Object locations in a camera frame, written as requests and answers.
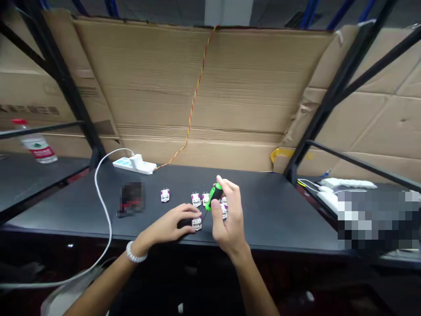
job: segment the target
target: yellow tape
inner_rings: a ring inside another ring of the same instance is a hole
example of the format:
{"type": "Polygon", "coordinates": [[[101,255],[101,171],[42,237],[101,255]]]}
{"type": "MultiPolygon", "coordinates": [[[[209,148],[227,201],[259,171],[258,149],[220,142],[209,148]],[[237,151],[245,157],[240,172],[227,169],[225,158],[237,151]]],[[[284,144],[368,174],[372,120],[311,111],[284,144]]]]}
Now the yellow tape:
{"type": "MultiPolygon", "coordinates": [[[[293,156],[294,151],[295,151],[295,149],[276,148],[271,153],[272,163],[275,162],[276,156],[284,156],[284,157],[287,157],[288,159],[291,158],[293,156]]],[[[306,156],[304,157],[304,159],[306,159],[306,160],[313,160],[314,159],[314,154],[312,152],[308,152],[306,154],[306,156]]]]}

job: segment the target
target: red bottle cap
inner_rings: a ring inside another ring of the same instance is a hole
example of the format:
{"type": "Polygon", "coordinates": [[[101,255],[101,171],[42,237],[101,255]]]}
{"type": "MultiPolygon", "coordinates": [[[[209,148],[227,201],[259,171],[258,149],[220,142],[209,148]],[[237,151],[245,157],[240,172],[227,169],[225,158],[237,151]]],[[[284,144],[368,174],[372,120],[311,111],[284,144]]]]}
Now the red bottle cap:
{"type": "Polygon", "coordinates": [[[25,124],[27,124],[26,120],[20,119],[20,118],[15,118],[15,119],[12,120],[12,122],[13,122],[13,124],[16,124],[16,125],[25,125],[25,124]]]}

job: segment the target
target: hand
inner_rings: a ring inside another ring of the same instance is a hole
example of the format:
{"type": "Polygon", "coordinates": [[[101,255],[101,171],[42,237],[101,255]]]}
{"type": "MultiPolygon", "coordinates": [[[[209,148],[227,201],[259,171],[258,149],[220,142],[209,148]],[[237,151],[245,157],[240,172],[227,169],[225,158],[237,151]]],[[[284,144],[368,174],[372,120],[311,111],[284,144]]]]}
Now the hand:
{"type": "Polygon", "coordinates": [[[177,224],[182,219],[194,219],[202,215],[196,206],[191,204],[181,204],[169,210],[151,226],[139,234],[132,244],[132,252],[136,256],[142,256],[154,244],[175,241],[187,233],[195,233],[192,226],[184,226],[180,229],[177,224]]]}
{"type": "Polygon", "coordinates": [[[212,235],[223,251],[227,253],[231,261],[236,263],[250,254],[250,247],[244,236],[243,208],[241,206],[240,188],[227,179],[220,176],[216,180],[221,185],[228,202],[228,218],[222,220],[222,209],[219,201],[214,199],[212,206],[213,229],[212,235]]]}

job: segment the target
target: red bottle label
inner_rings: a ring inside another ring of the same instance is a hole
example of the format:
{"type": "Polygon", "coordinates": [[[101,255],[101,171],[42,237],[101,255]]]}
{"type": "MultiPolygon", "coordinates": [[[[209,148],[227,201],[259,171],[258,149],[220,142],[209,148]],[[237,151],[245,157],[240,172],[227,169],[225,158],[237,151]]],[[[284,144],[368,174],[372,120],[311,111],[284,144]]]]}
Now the red bottle label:
{"type": "Polygon", "coordinates": [[[29,151],[32,152],[35,158],[47,158],[54,156],[54,151],[50,146],[43,149],[30,149],[29,151]]]}

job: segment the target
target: green screwdriver handle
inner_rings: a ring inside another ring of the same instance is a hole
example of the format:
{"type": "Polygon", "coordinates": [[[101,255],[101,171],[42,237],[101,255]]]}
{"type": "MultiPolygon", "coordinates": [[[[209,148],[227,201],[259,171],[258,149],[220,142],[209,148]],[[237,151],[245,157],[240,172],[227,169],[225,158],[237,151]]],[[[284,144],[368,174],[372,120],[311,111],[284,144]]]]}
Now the green screwdriver handle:
{"type": "Polygon", "coordinates": [[[223,195],[224,191],[221,187],[221,185],[219,183],[215,184],[210,193],[209,193],[209,201],[206,203],[205,208],[207,211],[212,211],[212,207],[211,207],[211,201],[216,199],[216,200],[220,200],[222,195],[223,195]]]}

